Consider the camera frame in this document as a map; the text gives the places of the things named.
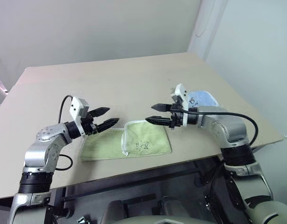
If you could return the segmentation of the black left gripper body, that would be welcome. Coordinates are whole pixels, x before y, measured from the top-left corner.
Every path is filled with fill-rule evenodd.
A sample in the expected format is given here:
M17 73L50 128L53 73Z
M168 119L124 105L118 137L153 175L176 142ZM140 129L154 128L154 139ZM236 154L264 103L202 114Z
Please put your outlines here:
M94 117L98 117L98 110L94 109L82 114L81 125L85 135L97 134L97 125L94 124Z

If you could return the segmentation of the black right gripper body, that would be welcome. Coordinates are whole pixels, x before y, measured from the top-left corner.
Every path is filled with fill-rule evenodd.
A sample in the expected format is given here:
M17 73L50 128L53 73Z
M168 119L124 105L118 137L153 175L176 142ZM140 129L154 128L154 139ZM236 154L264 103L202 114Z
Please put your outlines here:
M171 121L169 127L174 129L183 125L183 106L180 100L170 106Z

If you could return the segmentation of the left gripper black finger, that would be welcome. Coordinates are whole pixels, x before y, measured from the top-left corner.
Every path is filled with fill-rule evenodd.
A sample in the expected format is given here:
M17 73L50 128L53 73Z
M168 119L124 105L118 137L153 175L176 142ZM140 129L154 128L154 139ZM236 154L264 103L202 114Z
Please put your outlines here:
M104 121L102 124L96 125L96 130L98 133L101 133L101 132L113 127L118 121L119 121L119 118L110 118L110 119Z
M99 107L99 108L96 108L94 110L89 111L88 114L90 114L94 118L94 117L99 117L99 116L105 114L109 110L110 110L110 108L108 108L108 107Z

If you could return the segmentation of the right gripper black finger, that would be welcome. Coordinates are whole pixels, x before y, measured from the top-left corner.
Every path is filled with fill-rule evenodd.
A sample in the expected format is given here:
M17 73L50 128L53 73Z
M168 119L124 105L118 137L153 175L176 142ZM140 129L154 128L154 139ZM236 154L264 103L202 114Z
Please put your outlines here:
M153 125L159 125L159 126L170 126L171 124L170 118L164 118L161 116L150 116L147 117L145 120Z
M151 108L158 112L170 112L172 105L170 104L155 104Z

